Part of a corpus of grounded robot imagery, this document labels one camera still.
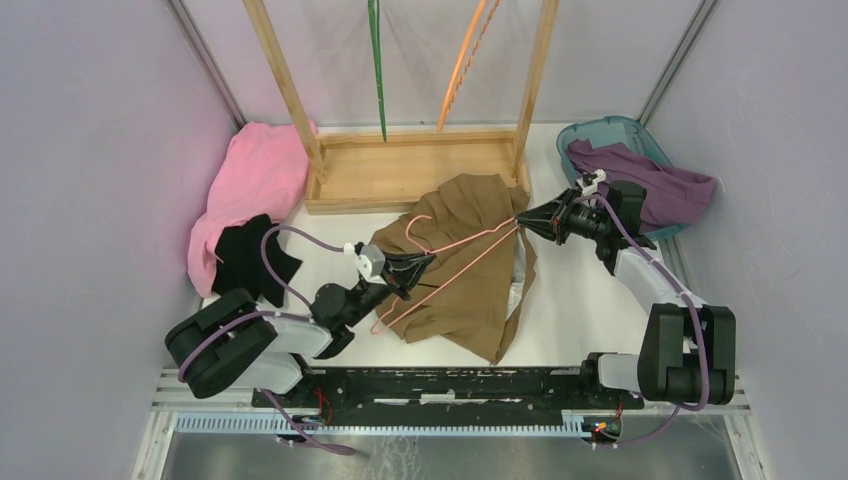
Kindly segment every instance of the blue plastic basket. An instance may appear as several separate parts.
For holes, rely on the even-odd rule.
[[[641,123],[621,116],[604,117],[600,120],[576,123],[566,127],[557,136],[557,151],[562,161],[562,171],[565,172],[568,183],[571,185],[574,185],[574,182],[577,181],[578,175],[568,159],[566,149],[568,144],[575,140],[589,140],[594,148],[621,142],[627,145],[630,150],[650,158],[657,165],[671,166],[671,160],[663,153],[654,137],[648,133],[648,130]],[[687,226],[683,223],[669,225],[648,232],[645,236],[652,240],[671,238]]]

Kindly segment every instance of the wooden tray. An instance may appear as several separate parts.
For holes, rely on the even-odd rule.
[[[500,175],[508,187],[530,194],[526,166],[513,175],[514,128],[445,132],[318,135],[327,179],[310,170],[309,213],[409,210],[425,193],[461,173]]]

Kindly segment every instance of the metal floor panel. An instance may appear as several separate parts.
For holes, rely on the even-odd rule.
[[[625,438],[661,418],[629,417]],[[724,420],[679,417],[656,439],[592,451],[582,440],[545,437],[321,436],[359,452],[340,457],[279,444],[271,435],[175,433],[162,478],[247,479],[741,479]]]

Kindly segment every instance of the white wall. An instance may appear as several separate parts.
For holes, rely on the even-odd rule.
[[[718,177],[681,235],[738,362],[776,478],[845,478],[848,3],[721,2],[650,125]]]
[[[306,113],[322,126],[379,125],[366,0],[265,3]],[[245,116],[290,123],[243,2],[186,4]],[[382,2],[389,124],[436,122],[477,4]],[[541,4],[501,2],[450,121],[517,120]],[[638,115],[697,5],[698,0],[562,0],[534,120]]]
[[[0,478],[127,478],[233,133],[162,0],[0,3]]]

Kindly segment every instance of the pink cloth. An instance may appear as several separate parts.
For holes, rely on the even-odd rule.
[[[197,293],[212,294],[215,247],[224,228],[263,213],[274,223],[282,221],[303,196],[308,172],[309,159],[293,125],[249,123],[233,137],[209,189],[206,213],[191,229],[188,275]]]

